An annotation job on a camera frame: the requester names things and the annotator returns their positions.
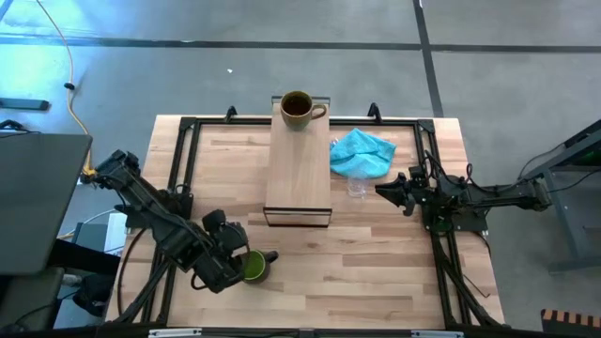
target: coffee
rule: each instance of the coffee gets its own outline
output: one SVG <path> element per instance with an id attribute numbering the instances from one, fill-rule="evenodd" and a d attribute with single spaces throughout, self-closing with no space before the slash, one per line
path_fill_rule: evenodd
<path id="1" fill-rule="evenodd" d="M 311 103 L 304 97 L 290 97 L 282 102 L 282 108 L 290 115 L 305 115 L 311 110 Z"/>

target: blue cloth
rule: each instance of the blue cloth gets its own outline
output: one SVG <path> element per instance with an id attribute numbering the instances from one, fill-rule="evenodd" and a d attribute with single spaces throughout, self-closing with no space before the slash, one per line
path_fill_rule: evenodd
<path id="1" fill-rule="evenodd" d="M 395 149 L 396 145 L 355 128 L 330 144 L 330 169 L 344 177 L 382 177 L 391 168 Z"/>

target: brown mug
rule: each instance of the brown mug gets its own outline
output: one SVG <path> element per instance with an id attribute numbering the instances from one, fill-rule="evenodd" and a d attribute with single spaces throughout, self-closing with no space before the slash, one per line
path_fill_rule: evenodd
<path id="1" fill-rule="evenodd" d="M 314 114 L 315 110 L 323 112 Z M 285 94 L 280 102 L 280 113 L 285 124 L 293 131 L 302 131 L 311 120 L 323 117 L 325 104 L 313 104 L 309 94 L 296 90 Z"/>

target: cup handle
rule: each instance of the cup handle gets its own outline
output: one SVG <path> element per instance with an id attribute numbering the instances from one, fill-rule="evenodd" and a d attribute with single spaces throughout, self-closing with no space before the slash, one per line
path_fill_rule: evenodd
<path id="1" fill-rule="evenodd" d="M 266 261 L 268 261 L 269 263 L 273 263 L 276 259 L 278 259 L 280 254 L 276 251 L 272 251 L 272 252 L 265 253 L 264 256 L 265 256 Z"/>
<path id="2" fill-rule="evenodd" d="M 313 112 L 314 112 L 316 109 L 321 109 L 321 110 L 323 110 L 323 112 L 321 112 L 321 113 L 319 113 L 319 114 L 317 114 L 317 115 L 314 115 L 314 114 L 313 114 Z M 313 108 L 311 109 L 311 119 L 318 119 L 318 118 L 320 118 L 320 117 L 323 117 L 323 116 L 326 114 L 326 112 L 328 112 L 328 108 L 326 108 L 326 105 L 325 105 L 325 104 L 316 104 L 316 105 L 314 105 L 314 106 L 313 106 Z"/>

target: wooden board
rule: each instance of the wooden board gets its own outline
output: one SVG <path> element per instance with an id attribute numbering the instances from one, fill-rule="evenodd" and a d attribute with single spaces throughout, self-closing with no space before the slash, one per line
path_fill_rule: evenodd
<path id="1" fill-rule="evenodd" d="M 177 139 L 180 116 L 159 115 L 143 175 L 165 187 Z M 466 152 L 459 123 L 435 119 L 439 153 L 449 174 L 464 175 Z M 365 127 L 364 131 L 397 144 L 390 173 L 371 182 L 392 181 L 417 163 L 413 132 L 406 128 Z M 350 127 L 331 127 L 341 138 Z M 184 149 L 188 149 L 190 139 Z M 434 258 L 420 210 L 404 217 L 401 210 L 370 189 L 364 200 L 347 196 L 347 183 L 331 174 L 333 214 L 327 229 L 273 228 L 266 225 L 269 126 L 204 126 L 193 175 L 193 220 L 222 208 L 230 221 L 244 225 L 250 244 L 278 250 L 280 259 L 261 285 L 237 284 L 220 294 L 194 291 L 191 274 L 177 272 L 169 316 L 171 326 L 441 329 L 443 326 Z M 187 154 L 181 161 L 183 177 Z M 475 297 L 502 322 L 501 305 L 486 246 L 471 233 L 457 233 L 463 271 Z M 147 279 L 154 244 L 145 234 L 133 249 L 123 278 L 123 300 L 129 304 Z M 450 287 L 455 317 L 455 289 Z M 107 319 L 116 317 L 115 293 Z"/>
<path id="2" fill-rule="evenodd" d="M 273 104 L 265 207 L 331 208 L 330 110 L 302 131 L 292 131 L 282 119 L 280 104 Z M 271 224 L 328 224 L 326 216 L 268 215 Z"/>

